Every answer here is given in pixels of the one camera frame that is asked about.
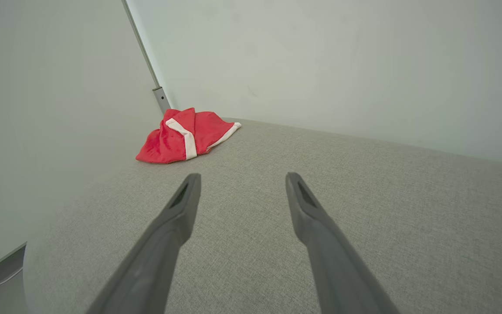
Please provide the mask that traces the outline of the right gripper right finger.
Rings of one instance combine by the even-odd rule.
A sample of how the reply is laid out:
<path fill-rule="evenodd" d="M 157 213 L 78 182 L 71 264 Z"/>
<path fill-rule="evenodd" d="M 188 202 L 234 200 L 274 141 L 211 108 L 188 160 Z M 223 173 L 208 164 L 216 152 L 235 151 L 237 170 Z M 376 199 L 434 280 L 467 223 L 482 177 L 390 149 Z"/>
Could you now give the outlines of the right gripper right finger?
<path fill-rule="evenodd" d="M 287 173 L 292 224 L 309 255 L 323 314 L 397 314 L 398 308 L 301 175 Z"/>

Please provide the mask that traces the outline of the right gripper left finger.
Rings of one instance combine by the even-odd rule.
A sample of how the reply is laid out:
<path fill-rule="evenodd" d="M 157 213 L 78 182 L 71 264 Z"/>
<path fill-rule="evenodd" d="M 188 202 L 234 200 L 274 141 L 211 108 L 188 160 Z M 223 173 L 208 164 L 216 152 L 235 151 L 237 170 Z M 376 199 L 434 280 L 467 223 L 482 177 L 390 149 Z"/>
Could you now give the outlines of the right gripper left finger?
<path fill-rule="evenodd" d="M 180 248 L 197 216 L 201 175 L 191 173 L 149 224 L 89 307 L 89 314 L 163 314 Z"/>

